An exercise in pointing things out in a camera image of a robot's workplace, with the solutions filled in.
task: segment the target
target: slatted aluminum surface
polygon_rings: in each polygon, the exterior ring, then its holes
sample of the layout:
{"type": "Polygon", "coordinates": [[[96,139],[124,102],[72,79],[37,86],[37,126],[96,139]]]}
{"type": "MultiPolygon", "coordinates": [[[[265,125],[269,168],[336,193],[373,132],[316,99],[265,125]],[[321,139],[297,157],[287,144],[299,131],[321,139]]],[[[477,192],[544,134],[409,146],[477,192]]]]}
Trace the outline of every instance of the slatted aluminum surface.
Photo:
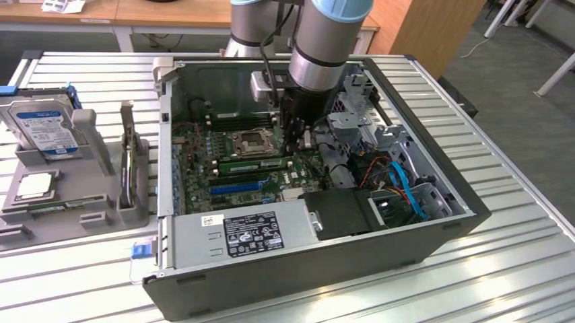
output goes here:
{"type": "MultiPolygon", "coordinates": [[[[151,196],[159,119],[151,70],[157,55],[47,52],[40,60],[23,61],[12,78],[21,87],[73,82],[84,107],[97,112],[97,130],[107,141],[121,133],[120,101],[135,101],[136,129],[152,143],[151,196]]],[[[401,56],[369,57],[493,215],[420,264],[187,322],[575,319],[574,228],[419,63],[401,56]]],[[[381,106],[399,122],[385,102],[381,106]]],[[[0,143],[4,194],[16,166],[15,138],[5,131],[0,143]]],[[[155,199],[149,207],[156,209],[155,199]]],[[[163,322],[141,286],[128,278],[129,247],[155,229],[152,221],[141,229],[0,253],[0,322],[163,322]]]]}

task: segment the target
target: wooden cabinet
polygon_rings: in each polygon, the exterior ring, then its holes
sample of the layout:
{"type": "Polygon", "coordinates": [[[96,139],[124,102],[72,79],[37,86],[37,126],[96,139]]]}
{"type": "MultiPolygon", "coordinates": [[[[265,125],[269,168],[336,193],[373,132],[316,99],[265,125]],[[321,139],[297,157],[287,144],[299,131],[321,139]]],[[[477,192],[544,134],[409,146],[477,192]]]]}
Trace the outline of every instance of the wooden cabinet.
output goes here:
{"type": "Polygon", "coordinates": [[[485,0],[375,0],[369,54],[411,54],[441,76],[485,0]]]}

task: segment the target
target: blue latch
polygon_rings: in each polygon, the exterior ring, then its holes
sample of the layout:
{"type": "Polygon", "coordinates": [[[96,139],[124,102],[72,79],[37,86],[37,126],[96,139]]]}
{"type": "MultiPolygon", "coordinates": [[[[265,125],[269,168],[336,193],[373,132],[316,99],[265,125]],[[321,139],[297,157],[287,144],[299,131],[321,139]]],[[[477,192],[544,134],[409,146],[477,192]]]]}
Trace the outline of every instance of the blue latch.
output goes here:
{"type": "Polygon", "coordinates": [[[17,92],[17,86],[0,86],[0,96],[13,96],[17,92]]]}
{"type": "Polygon", "coordinates": [[[132,247],[132,259],[144,259],[152,256],[152,242],[132,247]]]}

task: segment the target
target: silver cylinder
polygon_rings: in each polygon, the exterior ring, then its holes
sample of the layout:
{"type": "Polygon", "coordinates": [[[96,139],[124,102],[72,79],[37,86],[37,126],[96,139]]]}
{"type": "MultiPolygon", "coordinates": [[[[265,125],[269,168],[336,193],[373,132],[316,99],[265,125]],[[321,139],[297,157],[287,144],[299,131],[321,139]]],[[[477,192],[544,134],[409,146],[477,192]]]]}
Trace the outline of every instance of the silver cylinder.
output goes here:
{"type": "Polygon", "coordinates": [[[232,37],[245,46],[256,47],[276,29],[277,2],[259,1],[232,5],[232,37]]]}
{"type": "Polygon", "coordinates": [[[289,61],[289,75],[304,89],[321,92],[337,85],[344,67],[344,64],[336,67],[317,65],[295,50],[289,61]]]}
{"type": "Polygon", "coordinates": [[[363,20],[349,24],[324,16],[305,0],[301,21],[296,33],[297,49],[313,59],[327,63],[341,63],[353,52],[363,20]]]}
{"type": "MultiPolygon", "coordinates": [[[[276,54],[273,42],[263,48],[263,52],[265,56],[273,56],[276,54]]],[[[261,57],[260,47],[245,46],[231,38],[227,42],[224,57],[261,57]]]]}

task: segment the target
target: blue hard drive label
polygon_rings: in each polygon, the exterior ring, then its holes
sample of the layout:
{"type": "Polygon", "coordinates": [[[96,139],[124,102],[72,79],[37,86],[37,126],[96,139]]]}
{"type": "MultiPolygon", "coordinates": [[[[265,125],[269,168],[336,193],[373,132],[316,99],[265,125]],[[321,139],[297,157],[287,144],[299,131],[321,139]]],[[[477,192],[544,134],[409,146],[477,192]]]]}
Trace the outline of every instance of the blue hard drive label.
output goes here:
{"type": "Polygon", "coordinates": [[[55,159],[79,150],[79,144],[60,111],[20,112],[16,114],[20,129],[35,142],[37,149],[55,159]]]}
{"type": "Polygon", "coordinates": [[[224,219],[227,254],[247,256],[284,248],[275,212],[224,219]]]}

